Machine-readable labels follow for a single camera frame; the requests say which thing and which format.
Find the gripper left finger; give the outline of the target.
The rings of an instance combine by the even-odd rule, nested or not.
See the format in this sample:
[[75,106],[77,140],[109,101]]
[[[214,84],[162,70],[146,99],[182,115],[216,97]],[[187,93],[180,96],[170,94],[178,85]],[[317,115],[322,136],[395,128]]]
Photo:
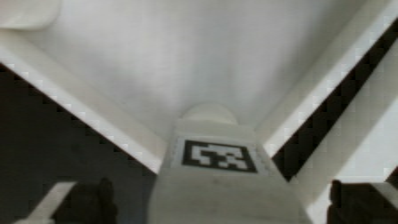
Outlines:
[[59,182],[36,208],[15,224],[116,224],[114,185]]

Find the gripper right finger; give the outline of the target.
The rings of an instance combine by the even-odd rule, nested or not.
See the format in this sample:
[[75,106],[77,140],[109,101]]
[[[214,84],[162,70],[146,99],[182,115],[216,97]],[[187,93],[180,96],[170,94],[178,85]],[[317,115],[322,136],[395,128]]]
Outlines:
[[328,224],[398,224],[398,179],[379,183],[333,181]]

